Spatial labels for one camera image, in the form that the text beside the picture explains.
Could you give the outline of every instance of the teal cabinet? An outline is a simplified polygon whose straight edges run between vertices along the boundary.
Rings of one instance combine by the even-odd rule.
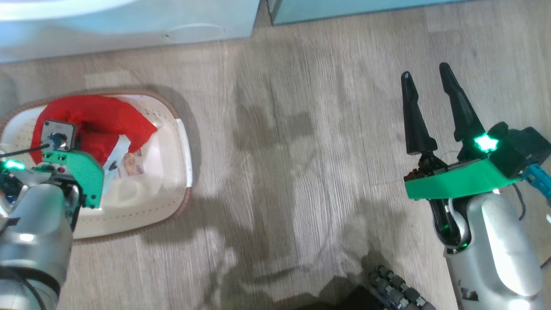
[[[462,0],[268,0],[274,25]]]

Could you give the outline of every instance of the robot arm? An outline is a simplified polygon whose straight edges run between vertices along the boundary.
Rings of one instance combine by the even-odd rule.
[[[440,65],[450,96],[454,137],[463,147],[458,162],[434,155],[436,141],[426,129],[409,72],[402,75],[406,148],[421,154],[419,168],[404,177],[411,199],[427,199],[435,233],[444,245],[457,304],[461,310],[547,309],[542,273],[518,215],[492,191],[526,179],[547,198],[551,178],[539,167],[550,143],[535,129],[510,130],[505,123],[488,133],[448,64]]]
[[[2,163],[3,186],[17,200],[0,230],[0,309],[57,307],[79,210],[99,206],[103,171],[89,154],[74,150],[74,130],[47,121],[43,163],[33,169]]]
[[[66,212],[80,207],[74,194],[44,183],[20,196],[11,215],[17,223],[0,235],[1,309],[56,308],[73,243]]]

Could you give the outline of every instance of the wooden floor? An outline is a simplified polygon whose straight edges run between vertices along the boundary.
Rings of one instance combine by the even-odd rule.
[[[550,139],[550,14],[548,0],[481,0],[271,27],[263,5],[250,39],[1,65],[5,111],[130,85],[170,99],[190,135],[188,210],[132,236],[75,244],[60,309],[336,302],[359,281],[364,256],[437,309],[456,309],[429,206],[403,186],[416,158],[406,155],[399,77],[412,72],[448,162],[460,145],[442,61],[487,129],[504,120]],[[521,189],[544,261],[551,212]],[[551,304],[551,271],[545,285]]]

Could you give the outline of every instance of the basket rim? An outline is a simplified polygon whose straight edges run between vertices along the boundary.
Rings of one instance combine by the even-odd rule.
[[[96,90],[85,90],[85,91],[81,91],[81,92],[69,93],[67,95],[55,96],[55,97],[51,97],[51,98],[48,98],[48,99],[36,100],[36,101],[31,102],[31,103],[27,103],[27,104],[24,104],[20,107],[17,107],[16,109],[13,109],[2,120],[0,120],[0,137],[2,137],[4,135],[4,130],[6,129],[6,126],[8,125],[8,123],[11,121],[11,119],[13,117],[15,117],[16,115],[18,115],[18,114],[20,114],[24,111],[34,109],[34,108],[38,108],[40,106],[48,105],[52,100],[55,100],[55,99],[58,99],[58,98],[70,97],[70,96],[116,96],[116,95],[143,95],[143,96],[148,96],[148,97],[154,98],[154,99],[158,100],[159,102],[161,102],[163,105],[165,105],[165,107],[172,113],[172,115],[174,116],[175,119],[181,119],[180,114],[178,113],[176,108],[166,98],[162,97],[161,95],[159,95],[159,94],[157,94],[157,93],[155,93],[151,90],[132,89],[132,88],[113,89],[113,90],[111,90],[111,89],[109,89],[109,90],[101,90],[101,89],[100,90],[97,90],[97,89]],[[183,213],[183,211],[186,209],[186,207],[187,207],[187,205],[190,201],[191,189],[192,189],[192,186],[186,188],[186,193],[184,194],[181,205],[174,211],[174,213],[172,213],[169,217],[165,218],[164,220],[161,220],[161,221],[156,222],[156,223],[151,223],[151,224],[146,225],[146,226],[142,226],[142,227],[130,229],[130,230],[127,230],[127,231],[123,231],[123,232],[107,234],[107,235],[103,235],[103,236],[96,236],[96,237],[79,238],[79,239],[75,239],[74,241],[75,242],[86,243],[86,242],[89,242],[89,241],[97,242],[97,241],[101,241],[101,240],[111,240],[111,239],[115,239],[115,238],[130,236],[130,235],[136,234],[138,231],[145,231],[146,229],[155,228],[159,225],[163,225],[168,221],[174,220],[175,218],[179,217]]]

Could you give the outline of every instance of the silver robot arm segment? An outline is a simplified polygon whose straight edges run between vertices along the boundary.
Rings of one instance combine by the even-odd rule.
[[[11,214],[17,224],[0,234],[0,309],[56,308],[73,243],[67,210],[77,210],[74,194],[47,183],[21,192]]]
[[[547,309],[538,259],[510,202],[488,193],[464,207],[471,241],[444,252],[459,309]]]

